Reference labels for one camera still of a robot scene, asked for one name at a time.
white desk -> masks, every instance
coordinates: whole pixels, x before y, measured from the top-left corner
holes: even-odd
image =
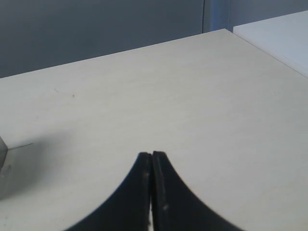
[[[308,81],[226,31],[0,79],[4,231],[63,230],[137,153],[249,231],[307,230]]]
[[[233,32],[308,77],[308,11],[235,26]]]

gray wall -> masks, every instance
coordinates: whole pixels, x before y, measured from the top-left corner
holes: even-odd
[[[231,0],[230,29],[234,26],[308,10],[308,0]]]
[[[2,0],[0,77],[202,32],[203,0]]]

table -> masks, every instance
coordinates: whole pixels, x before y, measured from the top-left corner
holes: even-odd
[[[227,30],[0,79],[4,231],[63,230],[165,151],[249,231],[307,230],[308,81]]]
[[[308,11],[235,26],[233,32],[308,77]]]

scratch mark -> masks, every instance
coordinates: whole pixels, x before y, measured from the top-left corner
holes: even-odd
[[[17,148],[23,148],[23,147],[26,147],[26,146],[29,146],[29,145],[32,145],[32,144],[34,144],[34,143],[29,143],[29,144],[21,145],[21,146],[18,146],[18,147],[9,148],[9,150],[14,150],[14,149],[17,149]]]

white table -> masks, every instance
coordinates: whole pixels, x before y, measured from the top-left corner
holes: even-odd
[[[160,150],[235,225],[305,231],[307,102],[306,78],[226,30],[0,79],[1,230],[69,227]]]
[[[308,77],[308,11],[235,26],[233,32]]]

